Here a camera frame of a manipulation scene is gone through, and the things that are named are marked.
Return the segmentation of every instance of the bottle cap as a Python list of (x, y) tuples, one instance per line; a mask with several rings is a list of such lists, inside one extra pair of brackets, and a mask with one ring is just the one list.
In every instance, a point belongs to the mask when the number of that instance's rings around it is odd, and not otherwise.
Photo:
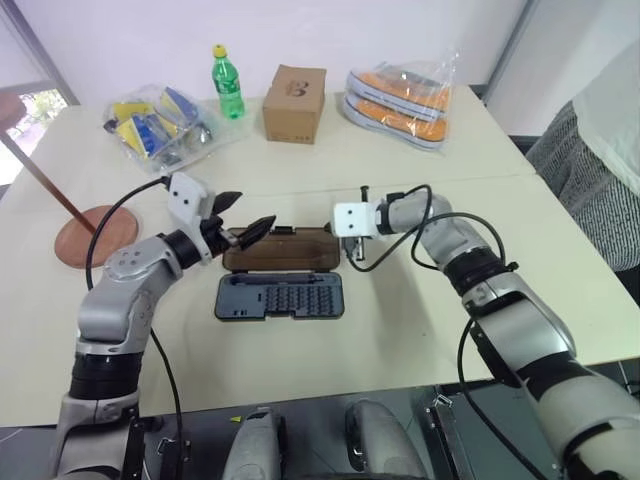
[(227, 56), (227, 49), (224, 48), (224, 45), (214, 45), (213, 47), (213, 56), (216, 58), (223, 58)]

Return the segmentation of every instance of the person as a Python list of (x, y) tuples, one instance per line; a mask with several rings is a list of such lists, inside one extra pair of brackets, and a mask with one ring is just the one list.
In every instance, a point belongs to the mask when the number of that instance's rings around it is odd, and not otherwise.
[(638, 288), (640, 41), (562, 107), (527, 159), (609, 266), (634, 269)]

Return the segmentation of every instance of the label on bottle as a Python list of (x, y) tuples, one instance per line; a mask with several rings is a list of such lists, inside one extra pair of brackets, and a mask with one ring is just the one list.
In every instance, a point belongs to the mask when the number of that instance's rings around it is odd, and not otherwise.
[(230, 93), (237, 93), (240, 91), (240, 82), (238, 78), (234, 78), (233, 80), (215, 80), (216, 90), (218, 93), (222, 95), (228, 95)]

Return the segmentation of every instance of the screwdriver bit set case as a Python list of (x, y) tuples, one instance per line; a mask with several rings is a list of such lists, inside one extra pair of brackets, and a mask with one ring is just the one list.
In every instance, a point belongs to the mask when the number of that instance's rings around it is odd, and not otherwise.
[(275, 227), (247, 250), (224, 254), (222, 265), (232, 273), (220, 280), (215, 315), (222, 321), (339, 318), (342, 279), (331, 272), (339, 264), (338, 239), (323, 228)]

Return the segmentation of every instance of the wooden stand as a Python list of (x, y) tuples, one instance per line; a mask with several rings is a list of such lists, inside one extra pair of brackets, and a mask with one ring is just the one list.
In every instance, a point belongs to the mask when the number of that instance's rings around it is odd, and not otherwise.
[[(56, 256), (71, 267), (84, 268), (91, 237), (110, 206), (95, 207), (81, 213), (7, 134), (6, 130), (15, 126), (26, 114), (20, 97), (0, 94), (0, 107), (0, 141), (73, 216), (56, 237)], [(133, 243), (137, 235), (138, 222), (135, 217), (129, 210), (119, 208), (100, 235), (93, 254), (93, 266), (102, 265), (113, 252)]]
[[(110, 208), (110, 205), (103, 205), (82, 212), (82, 215), (91, 224), (97, 226)], [(91, 236), (92, 233), (78, 220), (75, 218), (69, 220), (56, 237), (54, 247), (56, 256), (70, 267), (84, 268)], [(138, 221), (129, 210), (119, 208), (100, 234), (93, 252), (92, 266), (104, 264), (113, 252), (133, 243), (137, 236)]]

